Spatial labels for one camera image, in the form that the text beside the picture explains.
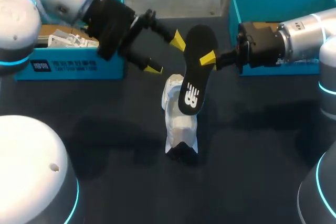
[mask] robotic arm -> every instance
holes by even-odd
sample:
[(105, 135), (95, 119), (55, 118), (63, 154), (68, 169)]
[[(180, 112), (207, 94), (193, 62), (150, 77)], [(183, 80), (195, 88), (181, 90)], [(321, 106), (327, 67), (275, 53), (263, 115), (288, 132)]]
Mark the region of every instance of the robotic arm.
[(4, 49), (0, 54), (0, 76), (20, 71), (28, 64), (28, 55), (34, 50), (41, 26), (37, 2), (48, 17), (71, 27), (87, 25), (79, 28), (99, 41), (98, 55), (105, 60), (118, 52), (143, 71), (161, 73), (160, 65), (131, 50), (131, 44), (143, 28), (150, 28), (182, 51), (185, 48), (179, 32), (163, 26), (155, 12), (148, 10), (136, 15), (118, 0), (38, 0), (37, 8), (31, 0), (0, 0), (0, 23), (3, 23), (0, 51)]
[(216, 60), (217, 70), (235, 64), (242, 73), (244, 65), (275, 67), (279, 59), (294, 62), (318, 56), (336, 34), (336, 8), (280, 23), (276, 32), (250, 22), (239, 24), (238, 30), (236, 48)]

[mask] blue led ring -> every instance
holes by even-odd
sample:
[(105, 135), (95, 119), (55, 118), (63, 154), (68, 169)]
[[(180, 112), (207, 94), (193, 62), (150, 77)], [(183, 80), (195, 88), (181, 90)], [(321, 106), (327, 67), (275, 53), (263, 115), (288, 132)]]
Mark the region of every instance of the blue led ring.
[(317, 189), (319, 191), (319, 194), (321, 196), (321, 199), (323, 201), (323, 203), (325, 204), (325, 206), (327, 207), (327, 209), (329, 210), (329, 212), (336, 218), (336, 213), (332, 210), (332, 208), (330, 207), (330, 205), (328, 204), (326, 198), (324, 197), (323, 193), (322, 193), (322, 189), (320, 186), (320, 181), (319, 181), (319, 168), (320, 168), (320, 163), (321, 160), (323, 158), (324, 154), (322, 155), (322, 157), (320, 158), (317, 167), (316, 167), (316, 184), (317, 184)]

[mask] cardboard box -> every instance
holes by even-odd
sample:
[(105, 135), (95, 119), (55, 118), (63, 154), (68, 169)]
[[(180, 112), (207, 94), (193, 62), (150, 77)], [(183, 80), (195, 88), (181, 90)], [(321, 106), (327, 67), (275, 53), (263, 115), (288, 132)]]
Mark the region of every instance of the cardboard box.
[[(229, 7), (229, 32), (231, 44), (237, 44), (238, 24), (254, 22), (255, 26), (272, 26), (275, 23), (307, 16), (336, 8), (336, 0), (231, 0)], [(244, 66), (243, 76), (318, 74), (318, 55), (311, 60), (295, 63), (277, 62), (278, 67), (250, 68)]]
[[(56, 29), (94, 40), (76, 29), (50, 24), (42, 25), (40, 35), (48, 36)], [(30, 55), (29, 65), (14, 75), (14, 79), (120, 80), (123, 75), (124, 60), (117, 54), (105, 61), (97, 55), (96, 48), (36, 48)]]
[(71, 27), (59, 26), (59, 25), (42, 25), (39, 35), (48, 36), (50, 34), (53, 34), (57, 29), (64, 31), (68, 34), (72, 33)]

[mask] shoe insole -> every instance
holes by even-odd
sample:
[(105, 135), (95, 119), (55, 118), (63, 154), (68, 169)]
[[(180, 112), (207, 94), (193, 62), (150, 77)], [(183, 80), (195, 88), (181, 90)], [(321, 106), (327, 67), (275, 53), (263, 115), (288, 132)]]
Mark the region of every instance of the shoe insole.
[(185, 115), (196, 115), (203, 106), (208, 79), (216, 64), (218, 42), (211, 28), (196, 25), (188, 32), (185, 44), (186, 70), (178, 107)]

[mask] small hole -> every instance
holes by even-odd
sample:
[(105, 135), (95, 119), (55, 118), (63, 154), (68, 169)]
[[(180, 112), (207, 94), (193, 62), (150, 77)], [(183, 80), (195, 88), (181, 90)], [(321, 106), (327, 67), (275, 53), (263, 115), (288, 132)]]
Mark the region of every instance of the small hole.
[(56, 165), (56, 164), (50, 164), (50, 165), (49, 165), (49, 168), (50, 168), (50, 170), (52, 170), (53, 172), (59, 172), (59, 167), (58, 167), (58, 165)]

